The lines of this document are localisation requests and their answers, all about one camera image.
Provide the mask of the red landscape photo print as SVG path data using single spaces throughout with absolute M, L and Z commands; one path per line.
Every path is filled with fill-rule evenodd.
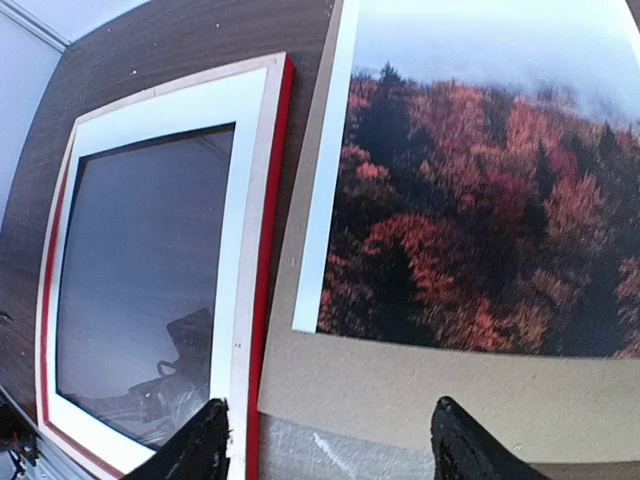
M 346 1 L 292 327 L 639 354 L 639 32 L 623 1 Z

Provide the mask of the pink wooden picture frame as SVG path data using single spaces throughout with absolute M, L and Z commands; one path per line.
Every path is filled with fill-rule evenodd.
M 293 73 L 255 57 L 73 123 L 38 282 L 37 424 L 97 479 L 158 459 L 215 400 L 230 477 L 257 475 Z

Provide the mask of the clear acrylic sheet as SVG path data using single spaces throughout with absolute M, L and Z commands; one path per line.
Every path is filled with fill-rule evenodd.
M 151 449 L 208 400 L 235 127 L 80 159 L 61 268 L 56 391 Z

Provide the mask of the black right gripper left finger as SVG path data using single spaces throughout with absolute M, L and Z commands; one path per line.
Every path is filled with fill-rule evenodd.
M 151 458 L 123 480 L 220 480 L 228 477 L 228 404 L 209 400 Z

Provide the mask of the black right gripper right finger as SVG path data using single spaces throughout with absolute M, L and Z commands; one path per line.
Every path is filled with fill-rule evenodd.
M 547 479 L 507 450 L 449 396 L 437 400 L 431 418 L 431 445 L 435 479 Z

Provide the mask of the brown backing board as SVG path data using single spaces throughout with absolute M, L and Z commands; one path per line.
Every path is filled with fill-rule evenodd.
M 286 223 L 259 393 L 261 412 L 404 448 L 426 445 L 450 396 L 534 464 L 637 463 L 639 363 L 470 353 L 321 335 L 322 286 L 360 5 L 338 1 Z

